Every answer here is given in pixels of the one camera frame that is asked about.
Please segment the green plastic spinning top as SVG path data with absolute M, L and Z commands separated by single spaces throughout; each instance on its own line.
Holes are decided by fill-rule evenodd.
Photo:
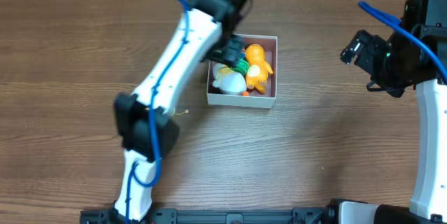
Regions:
M 249 63 L 247 61 L 245 61 L 244 59 L 240 59 L 235 66 L 231 67 L 231 69 L 235 72 L 242 74 L 242 75 L 246 75 L 247 71 L 249 69 Z

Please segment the white duck plush toy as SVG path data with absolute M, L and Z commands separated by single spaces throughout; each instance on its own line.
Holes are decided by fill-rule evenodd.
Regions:
M 223 94 L 241 96 L 247 90 L 244 76 L 224 64 L 214 64 L 212 74 L 212 86 Z

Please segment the orange dinosaur figure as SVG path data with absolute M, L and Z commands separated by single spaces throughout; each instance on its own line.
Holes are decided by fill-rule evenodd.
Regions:
M 245 74 L 247 88 L 256 89 L 260 94 L 265 94 L 269 75 L 274 73 L 271 65 L 266 61 L 265 50 L 259 44 L 251 44 L 245 53 L 245 59 L 249 64 Z

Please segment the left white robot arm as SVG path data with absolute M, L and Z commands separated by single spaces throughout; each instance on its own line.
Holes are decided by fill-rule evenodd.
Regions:
M 172 116 L 189 78 L 203 61 L 235 66 L 240 60 L 242 39 L 234 30 L 252 0 L 176 1 L 182 15 L 163 54 L 131 94 L 118 94 L 114 101 L 125 168 L 119 197 L 101 223 L 147 221 L 162 159 L 179 136 Z

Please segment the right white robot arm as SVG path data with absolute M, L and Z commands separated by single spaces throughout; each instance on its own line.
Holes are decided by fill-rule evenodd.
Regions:
M 408 207 L 344 200 L 328 219 L 336 223 L 446 222 L 446 0 L 406 0 L 397 18 L 359 1 L 393 30 L 389 39 L 359 30 L 340 59 L 370 76 L 366 89 L 400 98 L 413 87 L 420 115 L 416 182 Z

